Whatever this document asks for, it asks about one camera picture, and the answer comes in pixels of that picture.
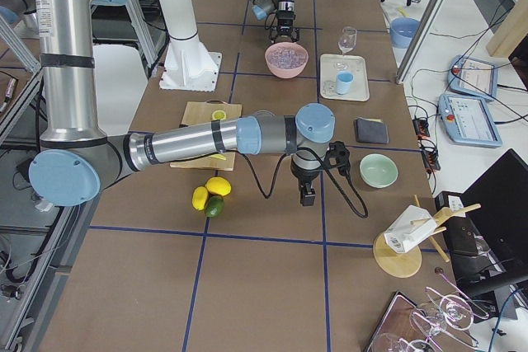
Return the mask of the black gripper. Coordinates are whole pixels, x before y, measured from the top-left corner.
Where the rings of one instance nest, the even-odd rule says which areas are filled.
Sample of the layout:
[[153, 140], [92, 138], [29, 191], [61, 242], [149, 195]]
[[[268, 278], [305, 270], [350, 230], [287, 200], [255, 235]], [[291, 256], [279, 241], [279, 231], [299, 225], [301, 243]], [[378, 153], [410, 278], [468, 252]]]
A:
[[276, 13], [276, 27], [269, 30], [269, 40], [275, 43], [280, 33], [289, 33], [288, 36], [292, 43], [299, 40], [299, 28], [294, 27], [295, 12], [292, 10], [278, 10]]
[[290, 169], [298, 181], [299, 201], [302, 206], [313, 206], [316, 192], [313, 181], [323, 170], [327, 151], [321, 153], [312, 149], [299, 149], [292, 155]]

